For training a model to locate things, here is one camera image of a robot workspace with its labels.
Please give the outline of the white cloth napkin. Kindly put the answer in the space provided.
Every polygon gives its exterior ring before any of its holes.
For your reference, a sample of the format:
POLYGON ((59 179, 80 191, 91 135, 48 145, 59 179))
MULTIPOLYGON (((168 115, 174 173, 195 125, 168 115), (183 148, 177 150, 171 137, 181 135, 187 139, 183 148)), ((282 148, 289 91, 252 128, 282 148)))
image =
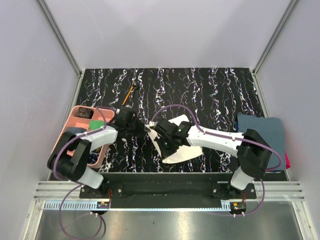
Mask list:
MULTIPOLYGON (((184 114, 180 115, 178 117, 172 118, 170 120, 167 120, 167 121, 174 123, 177 126, 179 126, 180 123, 183 121, 190 122, 188 120, 188 117, 184 114)), ((177 150, 177 152, 175 152, 171 156, 162 157, 161 152, 160 152, 160 148, 159 148, 158 144, 155 142, 155 138, 158 137, 157 132, 150 129, 150 132, 147 134, 149 135, 156 151, 158 152, 158 154, 160 156, 160 159, 162 160, 162 163, 164 163, 164 164, 182 163, 182 162, 191 160, 193 158, 199 157, 203 153, 202 148, 200 146, 185 146, 185 145, 183 145, 183 146, 180 146, 179 149, 177 150)))

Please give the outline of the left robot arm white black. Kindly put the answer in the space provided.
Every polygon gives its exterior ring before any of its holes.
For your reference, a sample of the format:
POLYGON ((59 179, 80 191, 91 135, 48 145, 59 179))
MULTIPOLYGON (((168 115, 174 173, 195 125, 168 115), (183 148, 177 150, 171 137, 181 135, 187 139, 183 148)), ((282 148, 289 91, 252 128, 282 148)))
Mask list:
POLYGON ((96 108, 103 119, 103 125, 95 130, 74 134, 62 133, 47 161, 56 179, 70 180, 90 187, 90 192, 97 198, 108 193, 104 177, 88 166, 90 153, 104 145, 114 143, 117 138, 140 136, 150 130, 139 120, 130 107, 122 107, 107 119, 100 108, 96 108))

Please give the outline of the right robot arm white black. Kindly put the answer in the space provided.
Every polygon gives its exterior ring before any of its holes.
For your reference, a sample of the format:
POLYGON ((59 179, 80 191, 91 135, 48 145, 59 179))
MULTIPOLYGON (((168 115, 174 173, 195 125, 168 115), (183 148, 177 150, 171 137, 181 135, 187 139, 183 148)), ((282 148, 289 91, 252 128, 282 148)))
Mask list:
POLYGON ((203 148, 227 153, 238 160, 227 185, 228 195, 239 198, 253 180, 265 176, 271 148, 252 129, 245 133, 201 128, 189 121, 179 124, 161 119, 150 124, 153 143, 165 164, 178 164, 200 156, 203 148))

